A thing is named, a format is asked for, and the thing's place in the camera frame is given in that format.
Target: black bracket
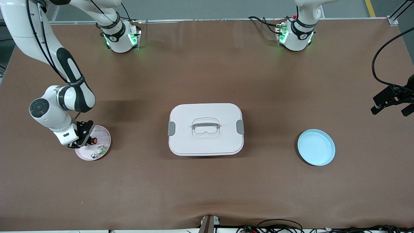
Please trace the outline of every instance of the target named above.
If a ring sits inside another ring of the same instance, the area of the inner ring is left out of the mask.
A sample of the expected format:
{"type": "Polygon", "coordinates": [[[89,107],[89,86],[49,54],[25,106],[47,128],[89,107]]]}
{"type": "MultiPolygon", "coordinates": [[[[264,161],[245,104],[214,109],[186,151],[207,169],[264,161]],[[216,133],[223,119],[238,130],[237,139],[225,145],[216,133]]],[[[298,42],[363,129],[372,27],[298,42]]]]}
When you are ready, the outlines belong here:
{"type": "Polygon", "coordinates": [[[412,91],[389,85],[376,96],[374,96],[375,106],[371,108],[372,114],[376,115],[384,108],[391,105],[409,103],[407,107],[401,110],[405,117],[414,112],[414,75],[412,75],[404,86],[412,91]]]}
{"type": "Polygon", "coordinates": [[[79,139],[76,140],[76,142],[73,142],[68,145],[68,147],[72,149],[81,148],[88,142],[93,141],[92,138],[90,137],[91,132],[95,127],[95,123],[93,121],[88,121],[88,122],[77,121],[76,125],[77,125],[76,134],[79,136],[79,139]]]}

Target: black cable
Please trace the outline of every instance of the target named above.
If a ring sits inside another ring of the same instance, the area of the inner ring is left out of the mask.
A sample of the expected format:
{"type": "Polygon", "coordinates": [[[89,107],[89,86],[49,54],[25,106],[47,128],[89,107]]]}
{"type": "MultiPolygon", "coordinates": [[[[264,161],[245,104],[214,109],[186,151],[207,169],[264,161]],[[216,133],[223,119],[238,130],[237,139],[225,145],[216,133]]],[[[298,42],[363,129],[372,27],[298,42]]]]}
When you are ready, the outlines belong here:
{"type": "Polygon", "coordinates": [[[240,229],[243,229],[243,226],[239,227],[239,228],[237,229],[236,233],[238,233],[238,231],[239,231],[240,229]]]}
{"type": "Polygon", "coordinates": [[[377,77],[377,75],[376,75],[376,73],[375,73],[375,61],[376,61],[376,59],[377,59],[377,57],[378,57],[378,54],[380,54],[380,52],[389,44],[389,43],[391,43],[391,42],[393,42],[394,40],[396,40],[397,38],[399,38],[399,37],[401,37],[401,36],[403,36],[403,35],[405,35],[405,34],[407,34],[407,33],[409,33],[409,32],[411,32],[411,31],[413,31],[414,30],[414,27],[412,27],[412,28],[410,28],[410,29],[408,29],[408,30],[406,30],[405,32],[402,32],[402,33],[400,33],[399,35],[397,35],[396,37],[394,37],[394,38],[392,38],[391,40],[389,40],[387,43],[385,43],[383,46],[381,46],[381,48],[377,51],[377,53],[375,54],[375,56],[374,56],[374,58],[372,59],[372,66],[371,66],[371,68],[372,68],[372,74],[373,74],[373,76],[374,76],[374,78],[378,81],[378,82],[380,82],[380,83],[382,83],[382,84],[385,84],[385,85],[388,85],[388,86],[395,86],[395,87],[398,87],[398,88],[401,88],[401,89],[404,89],[404,90],[406,90],[406,91],[409,91],[409,92],[411,92],[411,93],[413,93],[414,94],[414,90],[411,90],[411,89],[409,89],[409,88],[407,88],[407,87],[403,87],[403,86],[400,86],[400,85],[397,85],[397,84],[392,84],[392,83],[388,83],[388,82],[385,82],[385,81],[382,81],[381,79],[379,79],[378,77],[377,77]]]}
{"type": "Polygon", "coordinates": [[[276,31],[273,31],[273,30],[270,28],[269,24],[268,24],[268,23],[267,23],[267,21],[266,21],[266,18],[264,18],[264,17],[263,17],[263,20],[264,20],[265,24],[267,25],[267,28],[268,28],[271,32],[273,32],[273,33],[275,33],[275,34],[278,34],[278,35],[282,35],[282,33],[280,33],[280,32],[276,32],[276,31]]]}
{"type": "MultiPolygon", "coordinates": [[[[42,17],[42,15],[41,15],[41,8],[39,8],[39,16],[40,17],[42,17]]],[[[43,40],[44,40],[44,42],[45,42],[45,47],[46,47],[46,51],[48,52],[48,55],[49,55],[49,58],[50,58],[50,61],[51,61],[51,66],[52,66],[52,68],[53,68],[53,70],[59,75],[59,77],[65,82],[65,83],[67,83],[67,80],[66,80],[66,78],[64,78],[61,74],[60,74],[60,72],[59,72],[59,70],[58,70],[58,68],[56,67],[56,65],[55,65],[55,62],[53,61],[53,58],[52,58],[52,55],[51,55],[51,52],[50,52],[50,49],[49,49],[49,46],[48,46],[48,42],[47,42],[47,40],[46,40],[46,32],[45,32],[45,27],[44,27],[44,24],[43,24],[43,20],[41,20],[40,21],[40,26],[41,26],[41,28],[42,28],[42,34],[43,34],[43,40]]]]}
{"type": "Polygon", "coordinates": [[[295,222],[295,221],[293,221],[293,220],[289,220],[289,219],[282,219],[282,218],[272,218],[272,219],[263,220],[263,221],[259,222],[259,223],[258,223],[258,225],[257,225],[256,227],[258,228],[260,224],[265,223],[265,222],[270,222],[270,221],[285,221],[285,222],[291,222],[291,223],[294,223],[294,224],[296,224],[296,225],[300,226],[300,227],[301,227],[301,228],[300,228],[300,230],[301,230],[301,231],[303,231],[303,227],[302,227],[302,225],[301,225],[300,223],[295,222]]]}
{"type": "MultiPolygon", "coordinates": [[[[259,22],[261,22],[262,24],[266,24],[264,21],[262,21],[261,19],[257,18],[256,16],[250,16],[248,19],[257,19],[259,22]]],[[[272,26],[272,27],[276,27],[276,24],[269,24],[268,25],[272,26]]]]}
{"type": "Polygon", "coordinates": [[[297,233],[296,230],[298,230],[298,231],[300,231],[300,233],[304,233],[302,227],[301,228],[297,228],[297,227],[289,226],[289,225],[286,225],[286,224],[275,224],[275,225],[266,226],[264,228],[265,229],[271,229],[273,231],[274,231],[274,229],[279,229],[277,231],[274,231],[275,233],[278,233],[278,232],[283,231],[283,230],[289,231],[290,233],[293,233],[293,231],[291,231],[291,230],[294,230],[295,233],[297,233]]]}
{"type": "Polygon", "coordinates": [[[400,15],[402,15],[403,13],[404,13],[404,11],[406,11],[412,4],[413,4],[414,2],[411,2],[404,10],[402,10],[401,11],[401,13],[397,16],[397,17],[395,17],[396,19],[398,18],[398,17],[400,17],[400,15]]]}
{"type": "Polygon", "coordinates": [[[330,233],[366,233],[371,231],[386,231],[387,233],[410,233],[414,231],[414,228],[399,228],[389,225],[376,225],[369,228],[346,228],[346,229],[332,229],[330,233]]]}
{"type": "Polygon", "coordinates": [[[91,1],[91,3],[93,4],[93,5],[95,5],[95,7],[109,20],[109,21],[111,21],[111,22],[113,22],[113,23],[115,23],[114,21],[112,21],[108,16],[106,16],[106,14],[99,8],[99,6],[98,5],[96,5],[95,3],[94,3],[94,1],[93,0],[90,0],[91,1]]]}
{"type": "Polygon", "coordinates": [[[397,13],[407,2],[408,0],[405,0],[405,2],[401,4],[401,6],[396,11],[394,11],[394,13],[390,16],[390,18],[392,18],[395,15],[395,13],[397,13]]]}
{"type": "Polygon", "coordinates": [[[124,8],[125,13],[127,13],[128,19],[131,20],[131,17],[129,16],[127,9],[125,8],[125,6],[124,6],[124,4],[122,2],[121,2],[121,6],[124,8]]]}
{"type": "Polygon", "coordinates": [[[127,17],[121,17],[121,16],[120,16],[120,18],[121,19],[126,19],[127,21],[136,21],[136,20],[139,20],[139,19],[128,19],[127,17]]]}
{"type": "Polygon", "coordinates": [[[47,62],[49,63],[49,65],[53,68],[53,70],[55,70],[55,67],[52,65],[51,61],[47,57],[47,55],[46,55],[46,53],[45,53],[45,51],[44,51],[44,49],[43,49],[43,47],[42,47],[42,45],[41,45],[41,43],[39,41],[39,38],[37,37],[37,32],[36,32],[36,30],[34,28],[33,21],[31,19],[31,13],[30,13],[30,7],[29,7],[29,0],[26,0],[26,11],[27,11],[27,17],[29,18],[29,23],[30,23],[30,27],[31,27],[31,30],[33,32],[34,38],[36,39],[36,42],[37,42],[40,50],[42,51],[43,56],[45,56],[45,58],[46,58],[47,62]]]}
{"type": "Polygon", "coordinates": [[[286,19],[289,20],[289,22],[294,23],[298,17],[299,17],[299,7],[296,6],[296,18],[294,18],[293,20],[290,20],[290,17],[286,16],[286,19]]]}

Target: green led light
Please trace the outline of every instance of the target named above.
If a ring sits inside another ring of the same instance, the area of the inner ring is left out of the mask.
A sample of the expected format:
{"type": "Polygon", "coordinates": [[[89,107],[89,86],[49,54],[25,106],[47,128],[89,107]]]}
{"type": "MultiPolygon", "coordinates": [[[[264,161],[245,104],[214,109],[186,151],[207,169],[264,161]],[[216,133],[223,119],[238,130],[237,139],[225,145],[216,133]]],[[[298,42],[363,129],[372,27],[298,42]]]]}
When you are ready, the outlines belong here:
{"type": "Polygon", "coordinates": [[[110,45],[109,45],[109,41],[108,41],[108,38],[105,36],[105,34],[103,35],[103,37],[105,38],[106,45],[108,45],[108,46],[110,47],[110,45]]]}
{"type": "Polygon", "coordinates": [[[312,36],[313,36],[313,32],[312,32],[312,34],[310,34],[310,36],[309,36],[308,44],[311,42],[311,40],[312,40],[312,36]]]}
{"type": "Polygon", "coordinates": [[[289,31],[285,30],[282,35],[280,35],[280,43],[284,43],[286,41],[287,36],[289,35],[289,31]]]}
{"type": "Polygon", "coordinates": [[[128,36],[129,36],[129,38],[130,38],[130,40],[131,40],[132,45],[136,45],[136,44],[138,43],[138,42],[137,42],[137,37],[136,37],[136,36],[131,35],[131,34],[128,34],[128,36]]]}

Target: wire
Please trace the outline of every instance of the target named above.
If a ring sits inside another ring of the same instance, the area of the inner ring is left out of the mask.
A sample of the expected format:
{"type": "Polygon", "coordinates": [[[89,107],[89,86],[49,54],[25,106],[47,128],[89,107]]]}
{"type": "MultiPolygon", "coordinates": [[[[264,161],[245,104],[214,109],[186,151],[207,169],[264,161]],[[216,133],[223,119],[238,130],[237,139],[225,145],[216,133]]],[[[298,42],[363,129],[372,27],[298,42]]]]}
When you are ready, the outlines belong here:
{"type": "Polygon", "coordinates": [[[113,23],[115,23],[114,21],[112,21],[108,16],[106,16],[106,14],[99,8],[99,6],[98,5],[96,5],[95,3],[94,3],[94,1],[93,0],[90,0],[91,1],[91,3],[93,4],[93,5],[95,5],[95,7],[109,20],[109,21],[111,21],[111,22],[113,22],[113,23]]]}
{"type": "Polygon", "coordinates": [[[52,55],[51,55],[51,52],[50,52],[50,49],[49,49],[49,46],[48,46],[48,42],[47,42],[47,40],[46,40],[46,33],[45,33],[45,27],[44,27],[44,24],[43,24],[43,18],[42,18],[42,12],[41,12],[41,5],[40,5],[40,3],[37,3],[37,5],[38,5],[38,8],[39,8],[39,17],[40,17],[40,26],[41,26],[41,28],[42,28],[42,34],[43,34],[43,40],[44,40],[44,42],[45,42],[45,47],[46,47],[46,51],[48,52],[48,55],[49,55],[49,58],[50,58],[50,61],[51,61],[51,66],[52,66],[52,68],[53,68],[53,70],[59,75],[59,77],[65,82],[65,83],[67,83],[67,80],[66,80],[66,78],[64,78],[61,74],[60,74],[60,72],[59,72],[59,70],[58,70],[58,68],[56,67],[56,65],[55,65],[55,62],[53,61],[53,59],[52,59],[52,55]]]}
{"type": "Polygon", "coordinates": [[[121,16],[120,16],[120,18],[121,19],[126,19],[127,21],[137,21],[137,20],[140,20],[140,19],[128,19],[127,17],[121,17],[121,16]]]}
{"type": "Polygon", "coordinates": [[[239,227],[239,228],[237,229],[236,233],[238,233],[238,231],[239,231],[240,229],[243,229],[243,226],[239,227]]]}
{"type": "Polygon", "coordinates": [[[77,119],[77,117],[79,116],[81,114],[81,112],[78,112],[78,114],[76,114],[76,116],[75,116],[75,120],[77,119]]]}
{"type": "Polygon", "coordinates": [[[332,229],[329,233],[366,233],[372,231],[386,231],[387,233],[410,233],[414,231],[414,228],[399,228],[396,226],[389,225],[376,225],[369,228],[345,228],[345,229],[332,229]]]}
{"type": "Polygon", "coordinates": [[[265,17],[263,17],[263,19],[259,19],[259,18],[257,18],[256,16],[250,16],[249,17],[249,19],[257,19],[259,22],[261,22],[262,24],[266,24],[266,26],[267,26],[267,28],[271,31],[271,32],[273,32],[273,33],[275,33],[275,34],[278,34],[278,35],[281,35],[282,33],[280,33],[280,32],[276,32],[276,31],[273,31],[271,28],[270,28],[270,26],[272,26],[272,27],[276,27],[276,24],[270,24],[270,23],[268,23],[267,21],[266,21],[266,18],[265,17]]]}
{"type": "Polygon", "coordinates": [[[42,45],[41,45],[41,43],[40,43],[40,41],[39,41],[39,38],[37,37],[37,33],[36,33],[36,30],[34,29],[34,25],[33,25],[33,21],[32,21],[32,19],[31,19],[31,13],[30,13],[30,7],[29,7],[29,0],[26,0],[26,11],[27,11],[27,17],[29,18],[29,23],[30,23],[30,27],[31,27],[31,30],[32,30],[32,32],[33,32],[33,35],[34,35],[34,38],[36,39],[36,42],[37,42],[37,44],[39,45],[39,48],[40,48],[40,50],[42,51],[42,53],[43,53],[43,56],[45,56],[45,58],[46,58],[46,60],[47,60],[47,62],[49,63],[49,65],[53,68],[53,70],[55,71],[55,72],[57,72],[58,74],[59,74],[59,76],[66,82],[66,80],[60,75],[60,73],[59,73],[59,71],[57,71],[56,70],[56,67],[54,67],[53,65],[52,65],[52,63],[51,63],[51,61],[49,60],[49,58],[47,57],[47,55],[46,55],[46,53],[45,53],[45,51],[44,51],[44,49],[43,49],[43,47],[42,47],[42,45]]]}
{"type": "Polygon", "coordinates": [[[270,25],[267,23],[266,18],[264,18],[264,17],[263,17],[263,20],[264,20],[265,24],[267,25],[267,28],[268,28],[271,32],[273,32],[273,33],[275,33],[275,34],[278,34],[278,35],[282,35],[282,33],[281,33],[281,32],[276,32],[276,31],[273,31],[273,30],[270,28],[270,25]]]}
{"type": "Polygon", "coordinates": [[[298,18],[298,16],[299,16],[299,7],[296,6],[296,18],[294,18],[293,20],[290,20],[290,17],[286,16],[286,19],[289,20],[289,22],[294,23],[296,19],[298,18]]]}
{"type": "Polygon", "coordinates": [[[400,17],[400,15],[402,15],[412,4],[413,4],[414,2],[411,2],[406,8],[404,8],[404,10],[402,10],[401,12],[400,12],[400,14],[399,15],[397,15],[397,17],[395,17],[396,19],[398,18],[398,17],[400,17]]]}
{"type": "Polygon", "coordinates": [[[394,11],[394,13],[390,16],[390,18],[392,18],[395,15],[395,13],[397,13],[397,11],[399,11],[407,2],[408,0],[405,0],[405,2],[401,4],[401,6],[396,11],[394,11]]]}
{"type": "Polygon", "coordinates": [[[128,19],[131,20],[131,17],[129,16],[127,9],[125,8],[125,6],[122,2],[121,2],[121,6],[124,8],[125,13],[127,13],[128,19]]]}
{"type": "Polygon", "coordinates": [[[302,227],[302,225],[300,223],[295,222],[293,220],[289,220],[289,219],[283,219],[283,218],[272,218],[272,219],[263,220],[263,221],[261,221],[261,222],[258,223],[257,227],[259,227],[259,225],[262,224],[262,223],[270,222],[270,221],[285,221],[285,222],[291,222],[291,223],[294,223],[294,224],[300,226],[301,227],[301,231],[303,231],[303,227],[302,227]]]}
{"type": "MultiPolygon", "coordinates": [[[[257,19],[259,22],[261,22],[262,24],[266,24],[264,21],[262,21],[261,19],[259,19],[259,18],[257,18],[256,16],[250,16],[248,19],[257,19]]],[[[272,26],[272,27],[276,27],[276,24],[269,24],[268,23],[268,25],[269,26],[272,26]]]]}
{"type": "Polygon", "coordinates": [[[411,32],[411,31],[413,31],[414,30],[414,27],[412,27],[412,28],[410,28],[410,29],[408,29],[408,30],[406,30],[406,31],[404,31],[404,32],[402,32],[402,33],[400,33],[399,35],[397,35],[396,37],[394,37],[394,38],[392,38],[391,40],[389,40],[387,43],[385,43],[383,46],[381,46],[381,48],[377,51],[377,53],[375,54],[375,56],[374,56],[374,58],[372,59],[372,66],[371,66],[371,68],[372,68],[372,74],[373,74],[373,76],[374,76],[374,78],[378,81],[378,82],[380,82],[380,83],[382,83],[382,84],[385,84],[385,85],[388,85],[388,86],[395,86],[395,87],[398,87],[398,88],[401,88],[401,89],[404,89],[404,90],[406,90],[406,91],[409,91],[409,92],[411,92],[411,93],[413,93],[414,94],[414,90],[411,90],[411,89],[409,89],[409,88],[407,88],[407,87],[403,87],[403,86],[400,86],[400,85],[397,85],[397,84],[392,84],[392,83],[388,83],[388,82],[385,82],[385,81],[382,81],[381,79],[379,79],[378,77],[377,77],[377,74],[375,73],[375,61],[377,60],[377,57],[378,57],[378,54],[380,54],[380,52],[389,44],[389,43],[391,43],[391,42],[393,42],[394,40],[396,40],[397,38],[399,38],[399,37],[401,37],[401,36],[403,36],[403,35],[405,35],[405,34],[407,34],[407,33],[409,33],[409,32],[411,32]]]}

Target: gray side clip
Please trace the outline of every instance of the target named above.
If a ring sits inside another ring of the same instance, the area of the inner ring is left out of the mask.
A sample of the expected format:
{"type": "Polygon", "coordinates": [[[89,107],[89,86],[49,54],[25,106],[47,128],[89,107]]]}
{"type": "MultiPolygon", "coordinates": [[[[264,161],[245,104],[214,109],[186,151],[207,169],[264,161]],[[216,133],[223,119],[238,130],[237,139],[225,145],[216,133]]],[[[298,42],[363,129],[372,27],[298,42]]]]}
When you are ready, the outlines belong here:
{"type": "Polygon", "coordinates": [[[244,125],[243,120],[238,120],[236,122],[237,133],[244,134],[244,125]]]}
{"type": "Polygon", "coordinates": [[[176,133],[176,124],[172,121],[168,122],[168,136],[173,136],[176,133]]]}

